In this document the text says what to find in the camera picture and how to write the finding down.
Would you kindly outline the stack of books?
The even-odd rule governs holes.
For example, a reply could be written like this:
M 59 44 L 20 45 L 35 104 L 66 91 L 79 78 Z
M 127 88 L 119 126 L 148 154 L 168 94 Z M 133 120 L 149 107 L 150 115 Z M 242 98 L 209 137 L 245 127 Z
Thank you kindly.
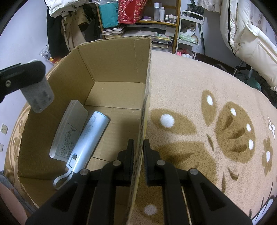
M 104 29 L 102 37 L 126 38 L 126 37 L 146 37 L 152 39 L 152 48 L 163 52 L 173 52 L 175 26 L 160 23 L 135 23 L 122 24 L 115 28 Z

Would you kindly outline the teal paper bag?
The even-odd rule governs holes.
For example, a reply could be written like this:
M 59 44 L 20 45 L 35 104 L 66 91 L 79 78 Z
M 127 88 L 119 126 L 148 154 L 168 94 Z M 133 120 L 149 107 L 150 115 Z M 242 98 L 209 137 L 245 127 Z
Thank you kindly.
M 99 5 L 99 10 L 103 28 L 118 26 L 118 1 Z

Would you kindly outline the green plastic basin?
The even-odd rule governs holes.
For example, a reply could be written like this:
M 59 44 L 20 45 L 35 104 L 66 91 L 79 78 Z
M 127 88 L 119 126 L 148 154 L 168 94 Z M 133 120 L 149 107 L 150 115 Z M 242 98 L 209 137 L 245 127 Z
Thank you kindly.
M 253 77 L 247 77 L 244 74 L 238 74 L 237 78 L 244 82 L 245 84 L 247 84 L 248 86 L 250 86 L 253 89 L 257 89 L 259 91 L 262 91 L 261 85 L 255 80 L 255 78 Z

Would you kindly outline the white plastic bottle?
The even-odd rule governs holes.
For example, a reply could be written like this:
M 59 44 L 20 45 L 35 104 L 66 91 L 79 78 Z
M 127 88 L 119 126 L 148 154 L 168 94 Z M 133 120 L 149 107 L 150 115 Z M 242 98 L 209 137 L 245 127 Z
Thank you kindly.
M 165 18 L 165 9 L 164 9 L 164 7 L 160 7 L 159 20 L 163 21 L 164 18 Z

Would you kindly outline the red patterned gift bag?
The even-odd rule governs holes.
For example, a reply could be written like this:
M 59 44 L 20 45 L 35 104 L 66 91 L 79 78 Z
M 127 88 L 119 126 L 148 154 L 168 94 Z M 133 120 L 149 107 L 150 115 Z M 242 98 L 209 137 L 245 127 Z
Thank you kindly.
M 138 22 L 147 2 L 147 0 L 119 0 L 118 22 L 123 24 Z

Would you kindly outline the beige floral plush blanket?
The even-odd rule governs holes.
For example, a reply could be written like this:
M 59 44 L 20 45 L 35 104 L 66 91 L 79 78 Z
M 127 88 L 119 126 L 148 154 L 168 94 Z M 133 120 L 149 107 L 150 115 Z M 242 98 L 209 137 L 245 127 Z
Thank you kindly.
M 4 174 L 22 191 L 17 158 L 31 111 L 25 105 Z M 211 65 L 151 52 L 145 138 L 163 160 L 198 169 L 259 224 L 276 198 L 276 108 L 260 91 Z

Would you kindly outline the cream puffer coat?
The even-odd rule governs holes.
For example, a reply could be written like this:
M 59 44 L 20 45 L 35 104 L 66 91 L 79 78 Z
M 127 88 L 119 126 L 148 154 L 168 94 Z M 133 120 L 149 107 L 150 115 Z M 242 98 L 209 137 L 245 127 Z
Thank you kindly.
M 226 46 L 276 91 L 276 46 L 257 26 L 263 15 L 250 1 L 222 1 L 220 31 Z

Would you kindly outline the clear plastic bottle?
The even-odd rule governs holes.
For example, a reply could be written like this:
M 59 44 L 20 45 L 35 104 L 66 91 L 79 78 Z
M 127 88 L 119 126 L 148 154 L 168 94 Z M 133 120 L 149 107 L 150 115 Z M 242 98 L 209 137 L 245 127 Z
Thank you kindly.
M 159 20 L 159 13 L 160 13 L 160 4 L 158 2 L 154 3 L 154 20 Z

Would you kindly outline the white charger adapter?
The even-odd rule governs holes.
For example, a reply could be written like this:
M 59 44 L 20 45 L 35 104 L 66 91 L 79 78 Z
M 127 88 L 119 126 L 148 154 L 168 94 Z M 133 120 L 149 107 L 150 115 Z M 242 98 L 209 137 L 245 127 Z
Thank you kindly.
M 45 76 L 40 82 L 24 87 L 20 91 L 35 113 L 41 113 L 55 98 Z

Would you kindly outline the brown cardboard box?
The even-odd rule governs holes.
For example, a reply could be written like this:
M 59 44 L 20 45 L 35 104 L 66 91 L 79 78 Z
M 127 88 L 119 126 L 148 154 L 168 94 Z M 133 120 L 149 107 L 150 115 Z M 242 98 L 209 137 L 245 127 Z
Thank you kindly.
M 127 224 L 138 189 L 145 115 L 148 111 L 151 39 L 115 38 L 81 44 L 47 75 L 55 98 L 41 113 L 30 111 L 25 123 L 17 176 L 22 191 L 38 209 L 57 191 L 53 181 L 66 171 L 49 152 L 61 119 L 71 100 L 78 100 L 92 115 L 106 115 L 110 122 L 86 169 L 95 171 L 117 159 L 134 140 L 129 187 L 117 187 L 114 222 Z

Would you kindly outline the light blue power bank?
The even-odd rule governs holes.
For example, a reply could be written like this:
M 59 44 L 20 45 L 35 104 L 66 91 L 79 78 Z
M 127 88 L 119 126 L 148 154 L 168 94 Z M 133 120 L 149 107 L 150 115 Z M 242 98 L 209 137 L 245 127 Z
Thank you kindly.
M 66 163 L 68 171 L 53 181 L 55 190 L 61 189 L 74 174 L 86 167 L 109 122 L 110 119 L 101 112 L 92 114 Z

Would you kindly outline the white remote control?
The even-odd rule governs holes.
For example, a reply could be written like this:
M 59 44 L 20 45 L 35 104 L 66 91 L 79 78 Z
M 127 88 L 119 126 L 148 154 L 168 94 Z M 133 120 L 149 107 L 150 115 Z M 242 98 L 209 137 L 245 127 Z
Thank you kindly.
M 49 156 L 67 162 L 88 117 L 88 111 L 78 100 L 71 100 L 56 131 Z

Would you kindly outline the white wall socket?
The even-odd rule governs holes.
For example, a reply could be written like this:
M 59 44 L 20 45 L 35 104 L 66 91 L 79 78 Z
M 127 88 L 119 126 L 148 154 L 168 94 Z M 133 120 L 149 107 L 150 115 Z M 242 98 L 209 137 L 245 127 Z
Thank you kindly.
M 2 125 L 1 125 L 1 132 L 3 134 L 7 134 L 7 131 L 8 131 L 8 126 L 6 126 L 5 124 L 2 123 Z

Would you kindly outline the white metal trolley cart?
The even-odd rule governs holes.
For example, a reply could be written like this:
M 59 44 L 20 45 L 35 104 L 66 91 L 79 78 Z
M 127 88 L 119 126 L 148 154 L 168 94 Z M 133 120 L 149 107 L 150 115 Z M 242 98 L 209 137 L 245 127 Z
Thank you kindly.
M 179 16 L 176 55 L 190 55 L 195 59 L 202 37 L 202 28 L 204 25 L 204 16 L 190 10 L 182 10 Z

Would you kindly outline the beige tote bag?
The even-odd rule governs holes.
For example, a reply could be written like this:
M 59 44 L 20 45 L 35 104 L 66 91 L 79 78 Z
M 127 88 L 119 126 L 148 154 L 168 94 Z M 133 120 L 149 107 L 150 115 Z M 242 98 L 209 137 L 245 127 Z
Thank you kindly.
M 86 42 L 80 27 L 86 30 L 89 23 L 86 14 L 81 10 L 68 13 L 62 18 L 61 32 L 69 51 Z

